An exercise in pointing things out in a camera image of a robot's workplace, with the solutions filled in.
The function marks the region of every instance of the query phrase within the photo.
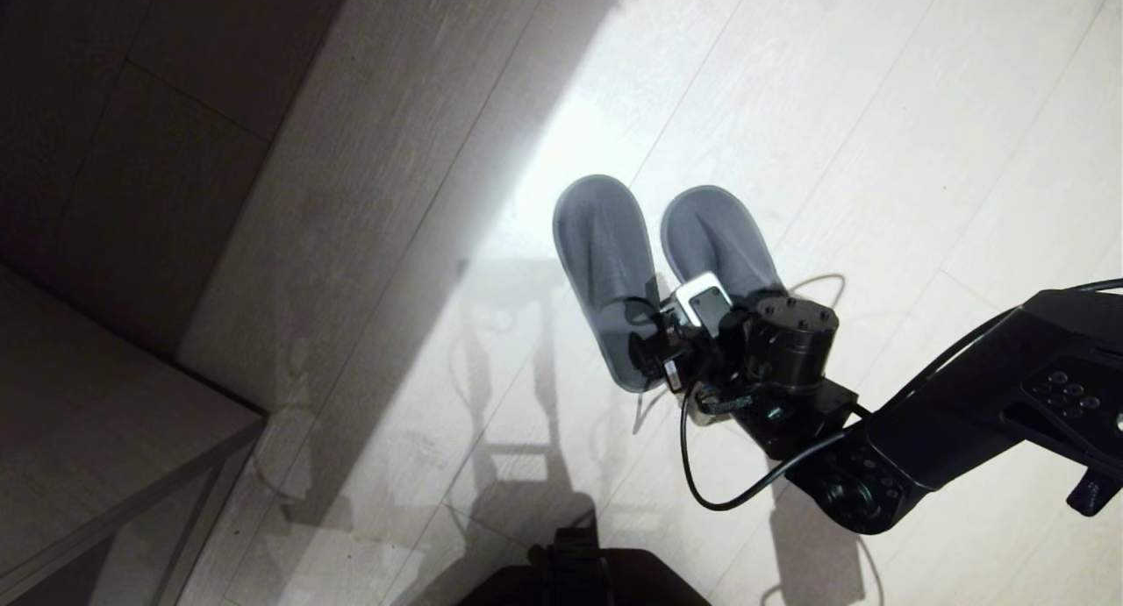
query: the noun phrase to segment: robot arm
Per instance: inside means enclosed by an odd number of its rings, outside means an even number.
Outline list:
[[[788,459],[782,472],[851,531],[891,529],[924,495],[1023,440],[1088,467],[1068,498],[1081,514],[1123,486],[1123,295],[1042,291],[846,428],[864,410],[823,375],[833,311],[775,294],[750,303],[729,311],[718,337],[670,323],[633,341],[637,357],[649,371],[678,375],[703,410],[731,410],[769,457]],[[749,497],[699,501],[729,509]]]

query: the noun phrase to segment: cable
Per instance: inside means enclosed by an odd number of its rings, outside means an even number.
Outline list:
[[[1014,309],[1003,311],[1002,313],[994,315],[990,319],[987,319],[987,322],[983,323],[983,325],[976,327],[975,330],[968,331],[966,337],[952,343],[952,346],[948,347],[947,350],[943,350],[943,354],[935,357],[935,359],[932,362],[928,364],[928,367],[924,367],[924,369],[922,369],[920,374],[915,375],[913,379],[910,379],[909,384],[903,386],[901,391],[897,392],[897,395],[894,395],[892,398],[889,398],[889,402],[885,403],[885,406],[883,406],[882,410],[889,411],[891,408],[900,405],[900,403],[904,402],[905,398],[907,398],[910,395],[913,395],[913,393],[915,393],[915,391],[919,389],[919,387],[923,385],[923,383],[928,383],[928,379],[931,378],[932,375],[940,369],[940,367],[947,365],[947,362],[950,359],[953,359],[956,355],[959,354],[959,351],[965,350],[967,347],[970,346],[970,343],[974,343],[975,341],[978,341],[978,339],[982,339],[983,334],[986,334],[987,331],[990,331],[995,325],[998,324],[999,321],[1006,319],[1006,315],[1010,315],[1012,311],[1014,311]]]
[[[1103,279],[1103,282],[1083,283],[1080,286],[1066,287],[1066,291],[1083,291],[1084,293],[1095,293],[1095,291],[1112,291],[1115,290],[1115,287],[1123,287],[1123,278]],[[883,406],[882,408],[885,411],[889,411],[894,406],[900,405],[900,403],[904,402],[910,395],[913,395],[915,391],[921,385],[923,385],[923,383],[928,383],[928,379],[931,378],[932,375],[940,369],[940,367],[947,365],[947,362],[950,361],[951,358],[955,358],[956,355],[959,354],[959,351],[967,349],[967,347],[971,346],[971,343],[975,343],[976,341],[978,341],[978,339],[982,339],[983,336],[987,333],[987,331],[990,331],[990,329],[997,325],[999,321],[1006,319],[1006,315],[1010,315],[1010,313],[1012,313],[1012,311],[1014,310],[1015,309],[1003,311],[1003,313],[999,313],[997,315],[994,315],[994,318],[988,319],[988,321],[986,323],[983,323],[983,325],[976,327],[975,330],[968,331],[966,337],[952,343],[952,346],[948,347],[947,350],[943,350],[943,354],[935,357],[935,359],[932,362],[928,364],[928,367],[924,367],[924,369],[922,369],[920,374],[915,375],[913,379],[910,379],[909,384],[903,386],[901,391],[898,391],[897,394],[895,394],[892,398],[889,398],[889,402],[885,403],[885,406]]]
[[[1066,291],[1086,291],[1086,293],[1095,293],[1095,291],[1114,291],[1116,287],[1123,287],[1123,277],[1103,279],[1103,282],[1083,283],[1079,286],[1066,287]]]
[[[811,444],[810,447],[806,447],[805,449],[803,449],[803,451],[800,451],[800,453],[796,454],[795,457],[786,459],[786,461],[773,468],[769,471],[769,474],[761,477],[760,480],[752,484],[752,486],[749,487],[749,489],[745,490],[737,497],[727,501],[725,503],[713,503],[706,501],[705,498],[702,498],[702,495],[699,494],[697,487],[694,486],[694,475],[691,474],[691,459],[690,454],[687,454],[686,451],[686,410],[690,406],[690,401],[691,401],[690,395],[686,395],[686,397],[683,398],[683,411],[682,411],[682,416],[679,417],[678,421],[678,442],[679,442],[679,448],[682,449],[683,452],[683,471],[686,474],[686,485],[687,487],[691,488],[691,494],[694,495],[694,501],[699,502],[699,505],[701,505],[702,507],[705,507],[706,509],[711,509],[713,512],[727,512],[729,509],[733,509],[734,507],[740,506],[742,503],[760,494],[761,490],[772,485],[772,483],[775,481],[776,479],[780,478],[780,476],[784,475],[784,472],[787,472],[788,470],[794,468],[798,462],[803,461],[803,459],[811,457],[811,454],[821,451],[822,449],[833,444],[834,442],[846,437],[846,431],[838,431],[833,435],[829,435],[825,439],[822,439]]]

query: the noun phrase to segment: wire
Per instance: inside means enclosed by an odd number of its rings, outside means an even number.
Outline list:
[[[1123,278],[1103,279],[1103,282],[1083,283],[1080,286],[1066,287],[1066,291],[1083,291],[1084,293],[1095,293],[1095,291],[1112,291],[1115,290],[1115,287],[1123,287]],[[952,343],[952,346],[948,347],[947,350],[943,350],[943,354],[935,357],[935,359],[932,362],[928,364],[928,367],[924,367],[924,369],[922,369],[920,374],[915,375],[913,379],[910,379],[909,384],[903,386],[901,391],[898,391],[897,394],[895,394],[892,398],[889,398],[889,402],[885,403],[885,406],[883,406],[882,408],[885,411],[889,411],[891,408],[900,405],[900,403],[909,398],[910,395],[916,393],[916,389],[919,389],[919,387],[921,387],[923,383],[928,383],[928,379],[930,379],[932,375],[940,369],[940,367],[947,365],[947,362],[950,361],[951,358],[955,358],[956,355],[959,354],[959,351],[967,349],[967,347],[970,347],[971,343],[975,343],[976,341],[978,341],[978,339],[982,339],[987,333],[987,331],[990,331],[995,325],[998,324],[999,321],[1006,319],[1006,315],[1010,315],[1010,313],[1012,313],[1012,311],[1014,310],[1015,309],[1003,311],[1003,313],[999,313],[988,319],[988,321],[986,323],[983,323],[983,325],[976,327],[975,330],[968,331],[966,337]]]
[[[1095,291],[1114,291],[1116,287],[1123,287],[1123,277],[1103,279],[1103,282],[1083,283],[1079,286],[1066,287],[1066,291],[1086,291],[1086,293],[1095,293]]]
[[[861,536],[858,536],[858,547],[866,552],[866,559],[869,560],[869,572],[874,575],[874,582],[877,584],[877,603],[879,606],[885,606],[885,587],[882,586],[882,573],[877,572],[877,564],[874,563],[874,554],[869,552],[869,545]]]
[[[760,480],[752,484],[749,489],[739,494],[737,497],[727,501],[725,503],[713,503],[702,498],[702,495],[699,494],[697,486],[694,485],[694,475],[691,474],[691,459],[686,450],[686,410],[690,406],[690,395],[686,395],[686,397],[683,398],[683,411],[678,421],[678,443],[683,452],[683,471],[686,474],[686,485],[691,488],[691,494],[694,495],[694,501],[699,502],[699,505],[702,507],[713,512],[727,512],[742,505],[742,503],[760,494],[760,492],[772,485],[773,481],[779,479],[782,475],[794,468],[798,462],[803,461],[803,459],[811,457],[811,454],[823,450],[846,437],[846,431],[838,431],[833,435],[829,435],[825,439],[806,447],[795,457],[786,459],[786,461],[773,468],[767,475],[761,477]]]

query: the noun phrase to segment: slipper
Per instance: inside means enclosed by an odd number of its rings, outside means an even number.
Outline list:
[[[734,303],[763,291],[787,293],[752,214],[722,187],[678,194],[663,213],[661,238],[679,282],[710,270]]]
[[[632,362],[629,339],[657,332],[655,265],[639,203],[619,180],[588,175],[554,208],[554,244],[612,378],[642,393],[659,383]]]

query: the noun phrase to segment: white floor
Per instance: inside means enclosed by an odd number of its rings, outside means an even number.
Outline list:
[[[873,408],[1123,274],[1120,0],[392,2],[341,10],[180,351],[275,413],[184,603],[451,604],[590,509],[714,604],[1121,603],[1121,502],[1080,517],[1030,446],[874,538],[786,484],[695,505],[674,398],[613,386],[550,232],[614,175],[670,283],[663,206],[725,186],[787,285],[844,278],[800,291]],[[768,468],[732,423],[691,450],[711,497]]]

